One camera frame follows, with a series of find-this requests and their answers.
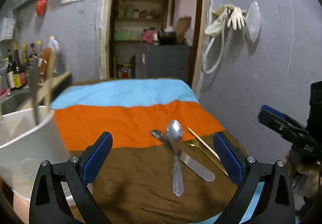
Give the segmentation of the large clear oil bottle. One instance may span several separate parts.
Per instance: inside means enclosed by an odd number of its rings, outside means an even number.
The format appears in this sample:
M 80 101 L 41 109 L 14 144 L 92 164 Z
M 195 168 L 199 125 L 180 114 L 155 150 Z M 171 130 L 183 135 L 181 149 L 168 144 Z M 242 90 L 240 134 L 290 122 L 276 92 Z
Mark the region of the large clear oil bottle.
M 59 68 L 59 51 L 60 47 L 58 41 L 53 35 L 49 36 L 48 47 L 51 49 L 51 64 L 52 64 L 52 74 L 57 76 L 60 74 Z

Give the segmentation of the wooden shelf unit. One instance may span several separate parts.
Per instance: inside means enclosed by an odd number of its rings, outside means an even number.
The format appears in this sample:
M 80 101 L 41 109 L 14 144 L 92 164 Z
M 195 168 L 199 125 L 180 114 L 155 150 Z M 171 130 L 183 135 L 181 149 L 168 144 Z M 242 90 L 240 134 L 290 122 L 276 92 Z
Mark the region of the wooden shelf unit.
M 164 29 L 168 20 L 169 0 L 116 0 L 112 16 L 115 42 L 139 42 L 150 29 Z

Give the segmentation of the silver butter knife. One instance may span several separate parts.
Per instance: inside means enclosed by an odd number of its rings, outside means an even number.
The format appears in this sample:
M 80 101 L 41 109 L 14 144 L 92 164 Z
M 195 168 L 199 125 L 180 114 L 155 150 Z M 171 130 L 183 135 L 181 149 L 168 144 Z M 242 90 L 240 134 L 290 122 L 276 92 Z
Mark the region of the silver butter knife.
M 216 176 L 206 167 L 198 163 L 192 157 L 190 157 L 187 153 L 181 150 L 178 145 L 171 140 L 169 140 L 160 130 L 152 130 L 151 135 L 156 139 L 160 140 L 165 146 L 167 146 L 172 153 L 174 153 L 174 149 L 176 150 L 176 154 L 181 162 L 185 164 L 191 171 L 193 171 L 196 175 L 202 178 L 205 182 L 211 183 L 215 180 Z

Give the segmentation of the white utensil holder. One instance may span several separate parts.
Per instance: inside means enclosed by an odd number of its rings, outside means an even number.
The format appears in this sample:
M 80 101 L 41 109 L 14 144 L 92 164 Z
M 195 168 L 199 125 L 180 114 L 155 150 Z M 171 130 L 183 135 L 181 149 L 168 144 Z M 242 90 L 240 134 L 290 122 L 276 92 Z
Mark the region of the white utensil holder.
M 1 116 L 1 178 L 14 193 L 13 209 L 23 223 L 29 223 L 31 194 L 41 162 L 54 164 L 70 158 L 55 111 L 39 106 L 38 112 L 38 124 L 32 108 Z

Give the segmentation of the wooden chopstick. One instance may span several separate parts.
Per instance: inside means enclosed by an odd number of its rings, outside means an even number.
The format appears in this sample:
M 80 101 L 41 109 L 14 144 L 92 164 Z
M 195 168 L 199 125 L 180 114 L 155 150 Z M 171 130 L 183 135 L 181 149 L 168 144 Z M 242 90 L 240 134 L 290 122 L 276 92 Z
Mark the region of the wooden chopstick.
M 197 135 L 191 128 L 187 127 L 187 129 L 206 149 L 208 149 L 221 162 L 218 154 L 199 135 Z
M 46 75 L 46 95 L 44 97 L 44 105 L 46 106 L 46 112 L 49 114 L 50 112 L 50 103 L 51 103 L 51 87 L 52 87 L 52 64 L 51 57 L 50 62 L 47 67 L 47 75 Z

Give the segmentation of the white rubber gloves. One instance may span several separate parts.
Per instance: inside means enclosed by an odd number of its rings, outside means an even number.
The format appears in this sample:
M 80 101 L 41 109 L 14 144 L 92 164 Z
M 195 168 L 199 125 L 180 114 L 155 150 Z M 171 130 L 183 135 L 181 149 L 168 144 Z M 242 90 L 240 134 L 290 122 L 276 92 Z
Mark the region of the white rubber gloves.
M 212 11 L 213 22 L 206 27 L 207 36 L 217 37 L 225 27 L 233 30 L 241 30 L 245 26 L 246 10 L 242 10 L 233 4 L 225 4 Z

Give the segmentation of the striped blue orange brown cloth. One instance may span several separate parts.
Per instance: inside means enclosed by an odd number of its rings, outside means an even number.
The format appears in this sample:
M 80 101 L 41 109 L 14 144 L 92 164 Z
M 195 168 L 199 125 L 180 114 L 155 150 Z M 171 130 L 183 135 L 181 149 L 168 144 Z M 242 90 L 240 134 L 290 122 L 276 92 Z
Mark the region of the striped blue orange brown cloth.
M 67 149 L 80 155 L 103 132 L 113 137 L 94 183 L 94 199 L 112 223 L 214 223 L 237 190 L 229 178 L 190 146 L 194 130 L 207 144 L 223 129 L 179 79 L 135 79 L 75 85 L 52 103 Z M 182 167 L 185 191 L 172 191 L 173 155 L 150 131 L 178 120 L 179 146 L 212 171 L 207 183 Z

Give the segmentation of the silver spoon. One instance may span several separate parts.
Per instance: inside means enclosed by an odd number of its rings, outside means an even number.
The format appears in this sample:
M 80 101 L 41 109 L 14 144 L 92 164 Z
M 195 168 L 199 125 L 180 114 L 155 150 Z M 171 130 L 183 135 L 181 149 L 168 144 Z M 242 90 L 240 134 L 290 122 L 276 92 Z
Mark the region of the silver spoon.
M 168 123 L 165 133 L 166 137 L 174 143 L 179 142 L 183 137 L 182 126 L 177 120 Z M 172 191 L 177 197 L 181 197 L 184 193 L 183 177 L 176 150 L 173 151 Z

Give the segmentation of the white box on wall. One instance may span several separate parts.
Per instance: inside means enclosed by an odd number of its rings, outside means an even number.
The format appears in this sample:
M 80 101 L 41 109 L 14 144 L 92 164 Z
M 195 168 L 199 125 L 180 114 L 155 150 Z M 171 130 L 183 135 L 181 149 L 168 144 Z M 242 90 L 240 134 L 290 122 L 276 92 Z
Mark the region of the white box on wall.
M 16 20 L 12 18 L 1 18 L 0 41 L 12 40 Z

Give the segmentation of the dark soy sauce bottle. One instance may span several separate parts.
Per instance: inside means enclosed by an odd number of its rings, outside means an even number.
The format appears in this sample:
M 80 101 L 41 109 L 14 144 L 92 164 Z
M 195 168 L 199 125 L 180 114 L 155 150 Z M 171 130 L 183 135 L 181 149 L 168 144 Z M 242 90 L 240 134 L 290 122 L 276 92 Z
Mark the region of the dark soy sauce bottle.
M 10 90 L 22 89 L 27 85 L 25 68 L 20 63 L 18 46 L 14 45 L 13 52 L 8 50 L 7 81 Z

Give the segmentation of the dark grey cabinet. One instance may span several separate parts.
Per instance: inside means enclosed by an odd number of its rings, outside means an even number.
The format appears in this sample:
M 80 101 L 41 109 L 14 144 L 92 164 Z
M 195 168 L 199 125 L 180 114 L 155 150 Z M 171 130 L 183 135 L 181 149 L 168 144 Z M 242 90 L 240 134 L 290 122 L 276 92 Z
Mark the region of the dark grey cabinet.
M 190 47 L 140 43 L 136 47 L 135 77 L 177 78 L 188 81 Z

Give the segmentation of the transparent bag on wall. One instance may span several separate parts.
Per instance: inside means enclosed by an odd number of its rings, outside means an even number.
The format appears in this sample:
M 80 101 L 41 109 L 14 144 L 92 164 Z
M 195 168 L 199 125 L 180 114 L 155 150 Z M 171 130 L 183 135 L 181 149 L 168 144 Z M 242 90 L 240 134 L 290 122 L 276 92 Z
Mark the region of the transparent bag on wall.
M 246 36 L 253 43 L 258 39 L 261 30 L 261 14 L 257 0 L 253 0 L 246 15 Z

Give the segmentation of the red plastic bag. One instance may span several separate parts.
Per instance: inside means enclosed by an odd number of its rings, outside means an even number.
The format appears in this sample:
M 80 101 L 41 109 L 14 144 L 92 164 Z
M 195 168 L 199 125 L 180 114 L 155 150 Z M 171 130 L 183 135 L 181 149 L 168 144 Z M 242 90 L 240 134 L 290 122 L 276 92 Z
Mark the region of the red plastic bag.
M 35 7 L 35 11 L 38 17 L 43 17 L 43 15 L 45 14 L 46 8 L 47 8 L 47 0 L 38 0 L 36 7 Z

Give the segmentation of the stainless steel sink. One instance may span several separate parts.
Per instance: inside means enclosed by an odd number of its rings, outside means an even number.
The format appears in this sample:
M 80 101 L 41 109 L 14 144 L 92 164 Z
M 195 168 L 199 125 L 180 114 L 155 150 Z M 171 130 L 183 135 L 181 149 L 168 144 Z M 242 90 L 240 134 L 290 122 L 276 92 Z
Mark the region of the stainless steel sink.
M 30 98 L 30 89 L 15 90 L 4 101 L 1 101 L 2 114 L 5 115 L 18 111 Z

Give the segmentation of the brown snack bag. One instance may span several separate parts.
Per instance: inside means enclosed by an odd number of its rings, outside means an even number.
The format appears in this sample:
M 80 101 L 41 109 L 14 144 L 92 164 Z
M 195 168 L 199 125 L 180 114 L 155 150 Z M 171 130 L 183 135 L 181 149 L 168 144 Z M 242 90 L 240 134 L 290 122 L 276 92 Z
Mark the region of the brown snack bag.
M 41 53 L 39 60 L 38 60 L 38 67 L 39 67 L 39 82 L 44 83 L 46 80 L 47 74 L 47 67 L 50 62 L 51 57 L 51 48 L 46 47 L 43 52 Z

